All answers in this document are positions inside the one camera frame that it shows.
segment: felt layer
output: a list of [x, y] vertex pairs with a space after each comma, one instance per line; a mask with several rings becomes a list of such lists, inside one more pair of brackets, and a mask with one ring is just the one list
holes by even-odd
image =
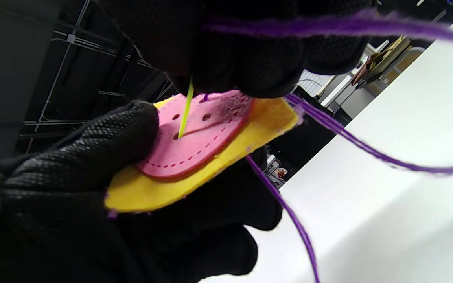
[[184, 135], [178, 138], [186, 97], [176, 95], [159, 110], [160, 133], [151, 156], [136, 164], [146, 175], [178, 177], [202, 165], [246, 122], [251, 98], [240, 91], [213, 93], [192, 100]]
[[[162, 107], [169, 100], [157, 103]], [[134, 165], [120, 170], [108, 188], [105, 205], [120, 212], [153, 211], [191, 194], [225, 168], [292, 129], [298, 117], [282, 99], [253, 99], [245, 126], [214, 158], [174, 180], [144, 175]]]

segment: purple thread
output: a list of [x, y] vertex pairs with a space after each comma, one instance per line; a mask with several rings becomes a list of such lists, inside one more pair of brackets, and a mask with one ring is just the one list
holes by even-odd
[[115, 211], [114, 209], [111, 209], [108, 212], [108, 218], [109, 219], [115, 219], [118, 216], [118, 211]]
[[319, 109], [307, 104], [307, 102], [300, 99], [298, 96], [294, 94], [289, 94], [286, 96], [286, 99], [295, 105], [300, 105], [307, 113], [307, 115], [311, 116], [314, 120], [320, 123], [322, 126], [328, 128], [329, 130], [333, 131], [335, 134], [338, 134], [345, 138], [346, 140], [350, 141], [356, 147], [364, 150], [365, 152], [369, 153], [370, 155], [378, 158], [386, 163], [394, 165], [395, 168], [406, 168], [410, 171], [415, 172], [428, 172], [431, 174], [453, 174], [453, 166], [451, 167], [428, 167], [428, 166], [420, 166], [413, 163], [403, 162], [401, 160], [392, 158], [378, 150], [372, 148], [370, 145], [362, 142], [358, 138], [356, 138], [353, 134], [347, 131], [342, 124], [338, 123], [336, 120], [331, 118], [328, 114]]
[[265, 176], [263, 171], [258, 167], [256, 162], [251, 158], [251, 156], [246, 156], [246, 160], [248, 161], [249, 165], [253, 168], [255, 171], [256, 175], [259, 177], [259, 179], [263, 182], [263, 184], [268, 188], [268, 190], [274, 195], [275, 199], [281, 204], [281, 206], [288, 212], [289, 217], [291, 217], [291, 220], [293, 221], [293, 224], [295, 224], [296, 229], [298, 230], [298, 233], [300, 234], [300, 237], [302, 238], [302, 241], [304, 242], [305, 248], [307, 249], [307, 254], [309, 255], [309, 260], [311, 261], [312, 265], [312, 270], [314, 272], [314, 279], [316, 280], [316, 283], [320, 283], [319, 280], [319, 275], [318, 275], [318, 265], [316, 261], [316, 255], [314, 253], [314, 249], [312, 247], [311, 240], [309, 238], [309, 234], [307, 234], [307, 231], [305, 231], [304, 226], [296, 216], [296, 213], [289, 207], [289, 205], [284, 201], [282, 198], [282, 195], [279, 193], [279, 190], [272, 184], [272, 182]]
[[453, 42], [448, 25], [409, 20], [396, 14], [379, 15], [366, 9], [345, 17], [322, 16], [294, 20], [243, 21], [235, 18], [212, 17], [203, 29], [221, 33], [263, 37], [310, 37], [315, 35], [407, 35], [421, 39], [442, 39]]

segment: gloved hand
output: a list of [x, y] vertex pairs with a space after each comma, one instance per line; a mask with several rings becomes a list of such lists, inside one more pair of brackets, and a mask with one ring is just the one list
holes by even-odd
[[111, 219], [115, 172], [151, 151], [158, 112], [131, 102], [52, 149], [0, 163], [0, 282], [195, 283], [247, 274], [282, 209], [245, 161], [187, 199]]
[[366, 38], [253, 38], [201, 30], [206, 16], [244, 20], [347, 15], [373, 0], [101, 0], [115, 24], [155, 68], [187, 93], [239, 89], [253, 97], [288, 94], [304, 68], [323, 75], [352, 70]]

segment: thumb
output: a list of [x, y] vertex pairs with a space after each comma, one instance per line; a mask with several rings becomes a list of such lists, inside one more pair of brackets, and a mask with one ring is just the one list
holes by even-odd
[[54, 191], [98, 188], [124, 165], [145, 158], [157, 133], [157, 109], [147, 102], [130, 102], [92, 121], [60, 147], [24, 161], [5, 186]]

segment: white table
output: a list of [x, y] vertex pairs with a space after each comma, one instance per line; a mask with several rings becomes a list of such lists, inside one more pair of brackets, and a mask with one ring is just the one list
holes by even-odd
[[[383, 152], [453, 165], [453, 44], [437, 41], [347, 128]], [[453, 283], [453, 177], [394, 170], [338, 137], [282, 194], [306, 226], [323, 283]], [[251, 229], [254, 271], [209, 283], [312, 283], [289, 217]]]

